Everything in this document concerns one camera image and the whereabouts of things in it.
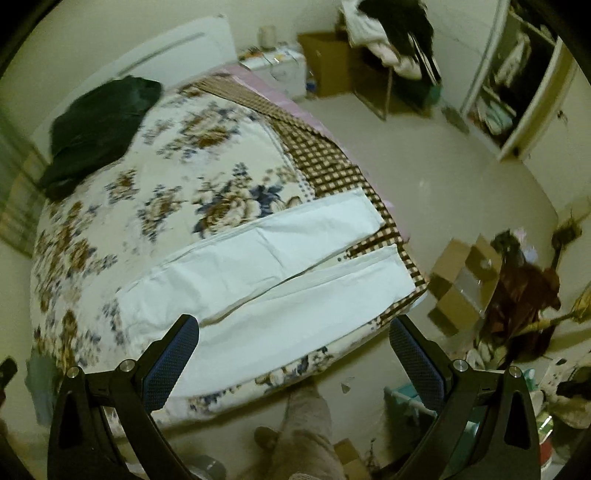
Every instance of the open cardboard box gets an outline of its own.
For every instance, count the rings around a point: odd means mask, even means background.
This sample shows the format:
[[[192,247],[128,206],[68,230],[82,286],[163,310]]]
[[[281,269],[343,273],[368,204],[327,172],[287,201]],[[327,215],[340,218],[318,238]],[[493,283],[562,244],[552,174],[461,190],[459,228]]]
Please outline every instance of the open cardboard box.
[[[317,82],[317,95],[327,97],[352,90],[349,61],[351,47],[335,32],[302,33],[297,41]]]
[[[335,444],[335,453],[343,465],[347,480],[371,480],[371,475],[351,440],[345,439]]]
[[[484,318],[501,266],[501,256],[482,235],[474,245],[452,239],[431,272],[428,289],[437,299],[431,320],[448,335],[473,328]]]

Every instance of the bed headboard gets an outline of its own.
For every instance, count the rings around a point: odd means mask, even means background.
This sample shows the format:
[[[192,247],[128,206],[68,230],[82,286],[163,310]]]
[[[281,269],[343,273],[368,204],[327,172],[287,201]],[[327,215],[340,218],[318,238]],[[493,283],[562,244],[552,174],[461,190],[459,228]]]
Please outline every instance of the bed headboard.
[[[31,137],[46,158],[51,158],[53,121],[79,96],[109,80],[133,75],[163,84],[164,89],[236,61],[234,39],[224,15],[198,18],[142,43],[113,63],[102,67],[70,92]]]

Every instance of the floral comforter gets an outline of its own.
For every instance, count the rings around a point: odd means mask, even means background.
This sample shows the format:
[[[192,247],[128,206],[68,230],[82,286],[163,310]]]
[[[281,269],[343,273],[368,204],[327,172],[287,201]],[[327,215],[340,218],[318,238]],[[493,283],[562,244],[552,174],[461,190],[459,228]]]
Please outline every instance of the floral comforter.
[[[127,358],[129,339],[115,293],[171,253],[330,194],[311,173],[322,168],[303,163],[311,155],[297,148],[298,141],[309,147],[317,138],[320,147],[338,152],[335,158],[342,159],[332,166],[319,157],[326,172],[353,168],[322,134],[241,89],[246,90],[229,78],[213,77],[164,95],[124,157],[89,176],[66,200],[46,205],[35,245],[31,316],[34,348],[50,355],[60,370],[78,365],[86,372],[104,371]],[[326,158],[331,152],[326,150]],[[366,186],[362,176],[358,184]],[[368,248],[399,241],[417,285],[413,296],[390,309],[395,313],[424,291],[424,280],[379,198],[368,193],[393,232]],[[366,250],[343,252],[341,258]],[[171,398],[152,415],[161,426],[211,418],[324,370],[386,324],[379,317],[261,378],[206,396]],[[115,413],[110,422],[120,433]]]

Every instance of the gray pants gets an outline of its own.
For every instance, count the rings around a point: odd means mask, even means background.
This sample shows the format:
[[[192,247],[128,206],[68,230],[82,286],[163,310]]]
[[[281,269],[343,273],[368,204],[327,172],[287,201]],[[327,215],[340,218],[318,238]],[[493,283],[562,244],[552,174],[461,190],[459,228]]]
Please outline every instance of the gray pants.
[[[313,381],[302,382],[290,394],[268,480],[288,480],[297,473],[320,480],[345,480],[331,435],[326,400]]]

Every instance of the foot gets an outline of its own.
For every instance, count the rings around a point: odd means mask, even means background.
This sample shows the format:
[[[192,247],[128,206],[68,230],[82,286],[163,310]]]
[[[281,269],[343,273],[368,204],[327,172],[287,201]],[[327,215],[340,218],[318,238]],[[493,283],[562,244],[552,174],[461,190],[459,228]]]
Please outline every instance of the foot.
[[[257,427],[255,429],[255,443],[267,452],[272,452],[277,445],[279,433],[269,427]]]

